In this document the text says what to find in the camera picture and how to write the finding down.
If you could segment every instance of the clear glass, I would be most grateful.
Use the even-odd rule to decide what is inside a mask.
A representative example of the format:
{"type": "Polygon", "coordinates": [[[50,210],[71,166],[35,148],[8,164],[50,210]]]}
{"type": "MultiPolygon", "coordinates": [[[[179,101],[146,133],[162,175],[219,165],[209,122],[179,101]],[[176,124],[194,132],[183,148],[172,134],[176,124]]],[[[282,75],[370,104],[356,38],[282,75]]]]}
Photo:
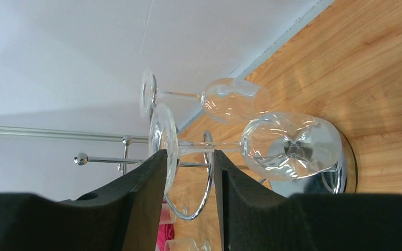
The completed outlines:
{"type": "Polygon", "coordinates": [[[202,247],[198,247],[192,238],[170,239],[165,242],[164,251],[211,251],[209,240],[205,240],[202,247]]]}
{"type": "Polygon", "coordinates": [[[204,113],[220,123],[239,124],[267,113],[269,91],[241,79],[220,78],[210,83],[201,94],[166,92],[157,88],[156,78],[149,68],[142,77],[140,113],[147,118],[157,98],[178,98],[199,102],[204,113]]]}
{"type": "Polygon", "coordinates": [[[162,203],[160,225],[173,224],[176,222],[176,214],[167,203],[162,203]]]}
{"type": "Polygon", "coordinates": [[[264,114],[248,123],[240,141],[236,142],[179,140],[175,129],[162,129],[166,124],[174,126],[172,113],[166,105],[158,104],[152,117],[149,155],[167,149],[168,190],[178,159],[189,153],[239,152],[248,168],[259,176],[269,180],[294,180],[332,169],[342,152],[340,134],[330,122],[301,113],[264,114]]]}

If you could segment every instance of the wine glass stem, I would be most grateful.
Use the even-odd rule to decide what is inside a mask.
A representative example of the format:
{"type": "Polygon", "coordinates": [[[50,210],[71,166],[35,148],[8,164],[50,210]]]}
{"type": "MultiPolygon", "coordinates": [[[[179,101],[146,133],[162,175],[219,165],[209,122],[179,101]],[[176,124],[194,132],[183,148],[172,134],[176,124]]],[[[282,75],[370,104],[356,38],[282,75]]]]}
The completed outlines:
{"type": "Polygon", "coordinates": [[[178,98],[189,101],[198,101],[198,102],[201,101],[201,97],[197,94],[167,92],[160,89],[157,90],[157,96],[159,98],[178,98]]]}
{"type": "Polygon", "coordinates": [[[211,153],[214,150],[235,153],[241,152],[241,142],[189,142],[179,140],[180,156],[190,153],[211,153]]]}

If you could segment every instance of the round metal base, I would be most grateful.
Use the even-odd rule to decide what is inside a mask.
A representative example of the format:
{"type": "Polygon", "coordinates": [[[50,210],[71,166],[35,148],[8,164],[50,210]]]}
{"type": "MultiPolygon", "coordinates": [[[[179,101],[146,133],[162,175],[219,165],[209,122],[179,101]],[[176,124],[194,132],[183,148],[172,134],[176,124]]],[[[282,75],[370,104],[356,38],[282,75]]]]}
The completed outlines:
{"type": "Polygon", "coordinates": [[[279,195],[290,197],[295,193],[344,193],[355,192],[358,170],[355,155],[346,137],[339,131],[343,152],[334,165],[335,172],[322,172],[294,181],[270,181],[272,190],[279,195]]]}

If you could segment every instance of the wooden table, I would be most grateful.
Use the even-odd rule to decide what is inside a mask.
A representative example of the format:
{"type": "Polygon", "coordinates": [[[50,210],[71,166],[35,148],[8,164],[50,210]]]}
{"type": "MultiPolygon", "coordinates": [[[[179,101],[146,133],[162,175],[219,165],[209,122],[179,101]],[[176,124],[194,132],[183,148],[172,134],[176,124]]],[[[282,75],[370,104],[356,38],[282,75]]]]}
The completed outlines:
{"type": "MultiPolygon", "coordinates": [[[[247,80],[270,90],[272,111],[321,117],[346,135],[359,166],[357,192],[402,193],[402,1],[335,0],[247,80]]],[[[214,141],[231,141],[243,128],[203,115],[181,138],[200,141],[208,129],[214,141]]],[[[179,208],[196,209],[206,176],[204,168],[180,168],[171,191],[179,208]]],[[[219,234],[215,191],[197,219],[175,224],[176,238],[208,238],[215,251],[219,234]]]]}

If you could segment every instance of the metal loop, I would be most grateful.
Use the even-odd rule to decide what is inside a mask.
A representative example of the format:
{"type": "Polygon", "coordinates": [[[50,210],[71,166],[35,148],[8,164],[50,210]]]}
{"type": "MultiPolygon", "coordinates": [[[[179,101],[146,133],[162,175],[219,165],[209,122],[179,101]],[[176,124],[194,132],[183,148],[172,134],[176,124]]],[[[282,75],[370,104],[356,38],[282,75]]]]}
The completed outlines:
{"type": "MultiPolygon", "coordinates": [[[[209,140],[209,142],[213,142],[212,134],[208,130],[206,130],[204,132],[204,134],[203,134],[203,141],[206,142],[206,140],[209,140]]],[[[214,176],[214,161],[213,161],[213,159],[214,159],[214,153],[213,152],[204,153],[204,161],[206,162],[206,164],[209,164],[209,168],[208,168],[208,171],[207,171],[207,174],[208,174],[207,186],[206,186],[206,191],[204,192],[203,199],[201,200],[201,203],[199,204],[198,209],[193,214],[187,215],[187,214],[184,214],[183,212],[178,211],[178,209],[176,208],[175,204],[173,204],[173,202],[170,200],[169,194],[166,193],[164,195],[164,198],[167,201],[167,204],[169,204],[169,206],[172,209],[172,211],[179,218],[181,218],[181,219],[183,219],[185,221],[191,221],[191,220],[195,219],[196,217],[198,217],[199,214],[204,209],[204,207],[206,205],[206,202],[207,202],[207,199],[209,198],[209,195],[210,195],[210,190],[212,188],[212,182],[213,182],[213,176],[214,176]]]]}

